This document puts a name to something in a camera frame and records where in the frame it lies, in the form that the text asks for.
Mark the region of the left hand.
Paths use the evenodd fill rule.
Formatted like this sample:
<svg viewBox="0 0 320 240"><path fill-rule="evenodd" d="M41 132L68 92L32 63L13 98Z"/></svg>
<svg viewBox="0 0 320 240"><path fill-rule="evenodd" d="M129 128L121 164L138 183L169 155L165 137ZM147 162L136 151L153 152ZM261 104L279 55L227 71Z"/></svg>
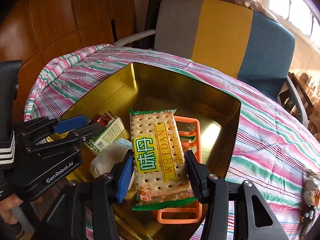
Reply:
<svg viewBox="0 0 320 240"><path fill-rule="evenodd" d="M5 223L16 224L18 222L11 210L22 203L23 201L16 194L12 194L0 202L0 214Z"/></svg>

